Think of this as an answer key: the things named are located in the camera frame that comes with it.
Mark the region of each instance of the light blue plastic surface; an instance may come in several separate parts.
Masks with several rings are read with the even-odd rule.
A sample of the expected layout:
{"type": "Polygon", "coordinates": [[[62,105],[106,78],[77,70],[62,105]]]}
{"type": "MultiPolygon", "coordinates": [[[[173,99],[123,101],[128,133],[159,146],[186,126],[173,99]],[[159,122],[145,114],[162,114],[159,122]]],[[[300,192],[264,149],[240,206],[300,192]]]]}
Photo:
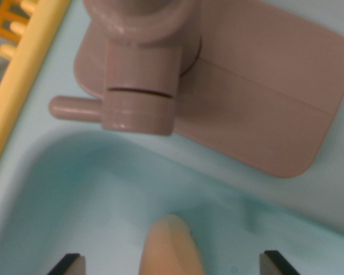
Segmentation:
{"type": "MultiPolygon", "coordinates": [[[[268,2],[344,35],[344,0],[268,2]]],[[[315,163],[285,180],[178,135],[56,120],[52,97],[86,96],[72,66],[88,24],[74,0],[2,155],[0,274],[45,275],[71,252],[88,275],[137,274],[147,229],[167,213],[190,225],[209,275],[258,275],[268,249],[301,274],[344,274],[344,236],[279,209],[344,233],[344,102],[315,163]]]]}

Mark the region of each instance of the yellow dish rack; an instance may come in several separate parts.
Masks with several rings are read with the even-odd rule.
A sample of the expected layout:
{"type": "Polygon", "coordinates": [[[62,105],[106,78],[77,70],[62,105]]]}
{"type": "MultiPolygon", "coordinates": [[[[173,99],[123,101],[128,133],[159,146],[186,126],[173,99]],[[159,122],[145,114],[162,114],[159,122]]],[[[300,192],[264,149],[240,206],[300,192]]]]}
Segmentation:
{"type": "Polygon", "coordinates": [[[0,155],[71,0],[0,0],[0,155]],[[25,14],[12,12],[20,6],[25,14]]]}

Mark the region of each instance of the faucet handle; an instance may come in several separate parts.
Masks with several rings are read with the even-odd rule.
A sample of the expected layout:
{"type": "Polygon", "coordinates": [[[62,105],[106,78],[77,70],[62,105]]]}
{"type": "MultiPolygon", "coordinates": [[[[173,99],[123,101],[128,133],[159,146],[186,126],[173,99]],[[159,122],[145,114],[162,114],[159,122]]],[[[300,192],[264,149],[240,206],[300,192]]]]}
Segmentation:
{"type": "Polygon", "coordinates": [[[57,96],[49,110],[58,119],[97,122],[108,130],[169,136],[175,100],[152,93],[108,91],[102,100],[57,96]]]}

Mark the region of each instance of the plastic toy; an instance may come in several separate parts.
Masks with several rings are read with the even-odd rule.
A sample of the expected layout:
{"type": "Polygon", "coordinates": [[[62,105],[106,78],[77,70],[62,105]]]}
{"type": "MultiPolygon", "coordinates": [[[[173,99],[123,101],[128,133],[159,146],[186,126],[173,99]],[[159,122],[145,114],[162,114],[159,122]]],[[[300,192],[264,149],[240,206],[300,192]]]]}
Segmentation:
{"type": "Polygon", "coordinates": [[[0,82],[0,154],[69,3],[70,0],[0,3],[0,37],[11,42],[0,46],[0,57],[10,61],[0,82]],[[12,13],[12,5],[20,5],[28,16],[12,13]],[[2,27],[4,21],[11,22],[10,30],[2,27]]]}
{"type": "MultiPolygon", "coordinates": [[[[135,16],[112,9],[112,1],[84,3],[92,23],[74,71],[80,86],[98,99],[57,97],[50,104],[55,117],[168,135],[177,102],[178,134],[282,178],[311,166],[344,95],[344,38],[339,34],[259,1],[202,1],[201,53],[181,78],[176,97],[178,72],[195,55],[175,68],[179,56],[168,60],[153,52],[153,41],[160,39],[172,39],[178,47],[174,36],[161,27],[165,37],[160,38],[143,22],[182,4],[167,1],[152,15],[135,16]],[[137,32],[128,24],[138,26],[137,32]]],[[[142,7],[144,2],[137,3],[142,7]]],[[[180,9],[189,10],[188,5],[180,9]]],[[[169,16],[180,20],[185,32],[200,34],[192,11],[194,27],[177,12],[169,16]]],[[[198,39],[193,38],[196,54],[198,39]]]]}

